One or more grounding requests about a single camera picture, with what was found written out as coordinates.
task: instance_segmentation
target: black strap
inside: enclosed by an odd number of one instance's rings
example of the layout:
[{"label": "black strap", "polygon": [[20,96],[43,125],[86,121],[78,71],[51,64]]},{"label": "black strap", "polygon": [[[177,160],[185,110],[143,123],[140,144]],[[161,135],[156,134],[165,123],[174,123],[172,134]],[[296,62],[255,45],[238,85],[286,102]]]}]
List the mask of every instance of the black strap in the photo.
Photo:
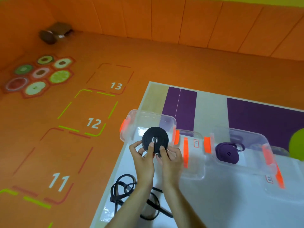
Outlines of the black strap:
[{"label": "black strap", "polygon": [[[130,177],[133,180],[133,182],[129,183],[129,184],[125,184],[123,181],[120,181],[120,179],[122,179],[123,177]],[[135,185],[137,185],[136,179],[135,179],[134,176],[132,176],[130,174],[121,175],[117,179],[117,181],[112,185],[112,187],[111,187],[110,202],[115,203],[114,214],[116,214],[116,212],[117,212],[118,205],[120,205],[120,206],[123,205],[124,202],[122,201],[122,199],[126,198],[126,197],[128,197],[128,196],[130,196],[132,194],[132,192],[135,189]],[[124,194],[122,194],[122,195],[118,194],[118,186],[122,186],[123,187]],[[161,193],[163,192],[162,190],[160,190],[158,188],[155,188],[155,187],[152,187],[152,189],[156,190],[158,192],[161,192]],[[168,216],[170,218],[173,218],[172,213],[170,213],[169,211],[165,210],[164,208],[161,208],[161,205],[159,203],[159,200],[158,200],[157,196],[154,193],[152,193],[152,192],[150,192],[150,194],[153,196],[153,198],[155,200],[155,203],[152,202],[150,199],[148,199],[147,200],[147,204],[150,205],[151,207],[153,207],[154,209],[156,209],[158,212],[157,212],[157,214],[153,218],[147,218],[147,217],[143,216],[142,214],[140,215],[140,217],[142,219],[151,221],[151,220],[154,220],[159,215],[159,212],[162,212],[164,215],[166,215],[166,216]]]}]

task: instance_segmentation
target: number 13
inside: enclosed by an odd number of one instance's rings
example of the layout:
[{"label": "number 13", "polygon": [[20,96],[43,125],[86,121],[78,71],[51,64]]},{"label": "number 13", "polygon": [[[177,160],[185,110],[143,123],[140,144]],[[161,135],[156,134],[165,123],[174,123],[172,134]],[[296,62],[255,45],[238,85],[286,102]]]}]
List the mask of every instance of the number 13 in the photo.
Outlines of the number 13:
[{"label": "number 13", "polygon": [[[111,89],[112,89],[112,88],[114,87],[114,85],[116,84],[116,82],[112,82],[111,84],[112,84],[112,86],[111,86]],[[116,89],[116,90],[120,90],[122,86],[123,86],[123,84],[118,83],[118,84],[117,84],[117,87],[116,87],[115,89]]]}]

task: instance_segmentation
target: hexagon pattern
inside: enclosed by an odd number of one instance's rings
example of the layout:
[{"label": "hexagon pattern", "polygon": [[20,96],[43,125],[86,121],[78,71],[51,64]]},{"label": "hexagon pattern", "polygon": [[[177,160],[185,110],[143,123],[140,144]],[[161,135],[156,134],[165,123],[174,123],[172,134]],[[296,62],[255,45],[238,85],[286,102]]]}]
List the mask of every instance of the hexagon pattern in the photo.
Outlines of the hexagon pattern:
[{"label": "hexagon pattern", "polygon": [[4,93],[20,92],[24,98],[43,95],[52,85],[64,84],[74,75],[69,69],[72,57],[57,58],[43,55],[35,64],[25,63],[16,67],[12,78],[4,85]]}]

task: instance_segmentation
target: left hand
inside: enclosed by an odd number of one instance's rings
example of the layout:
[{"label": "left hand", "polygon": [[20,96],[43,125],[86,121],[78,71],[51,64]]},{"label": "left hand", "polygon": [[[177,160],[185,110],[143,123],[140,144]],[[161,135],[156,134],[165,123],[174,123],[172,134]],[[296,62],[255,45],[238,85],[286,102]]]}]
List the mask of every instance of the left hand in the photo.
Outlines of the left hand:
[{"label": "left hand", "polygon": [[149,144],[148,151],[144,156],[142,156],[142,154],[145,152],[144,148],[140,148],[138,152],[135,149],[140,144],[141,141],[138,141],[129,146],[130,152],[134,160],[137,175],[137,185],[147,188],[147,190],[151,190],[153,186],[154,177],[154,143],[151,142]]}]

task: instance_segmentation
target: right hand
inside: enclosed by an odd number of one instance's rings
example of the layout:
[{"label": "right hand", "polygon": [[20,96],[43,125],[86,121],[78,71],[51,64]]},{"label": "right hand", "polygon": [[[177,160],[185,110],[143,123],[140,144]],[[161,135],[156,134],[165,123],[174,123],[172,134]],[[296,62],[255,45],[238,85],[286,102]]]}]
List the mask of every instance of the right hand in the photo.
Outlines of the right hand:
[{"label": "right hand", "polygon": [[159,150],[161,157],[156,155],[156,159],[162,165],[164,191],[170,190],[171,188],[178,189],[184,162],[180,152],[181,150],[171,146],[168,146],[167,151],[163,146],[160,146]]}]

